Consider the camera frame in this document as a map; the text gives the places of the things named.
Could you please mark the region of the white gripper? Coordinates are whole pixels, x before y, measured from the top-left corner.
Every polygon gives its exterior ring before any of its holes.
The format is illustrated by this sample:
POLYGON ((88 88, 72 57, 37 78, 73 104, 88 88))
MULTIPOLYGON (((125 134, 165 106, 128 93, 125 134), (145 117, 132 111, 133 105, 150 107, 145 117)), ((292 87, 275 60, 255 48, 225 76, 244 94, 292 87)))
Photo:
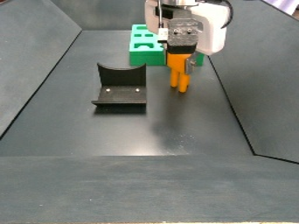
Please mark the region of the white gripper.
MULTIPOLYGON (((212 3, 209 0, 144 1, 146 29, 157 35, 157 42, 170 54, 174 54, 174 51, 168 23, 173 18, 192 18, 203 24, 195 52, 212 55, 223 49, 229 24, 228 6, 212 3)), ((191 74, 195 67, 196 58, 191 55, 184 61, 184 73, 191 74)))

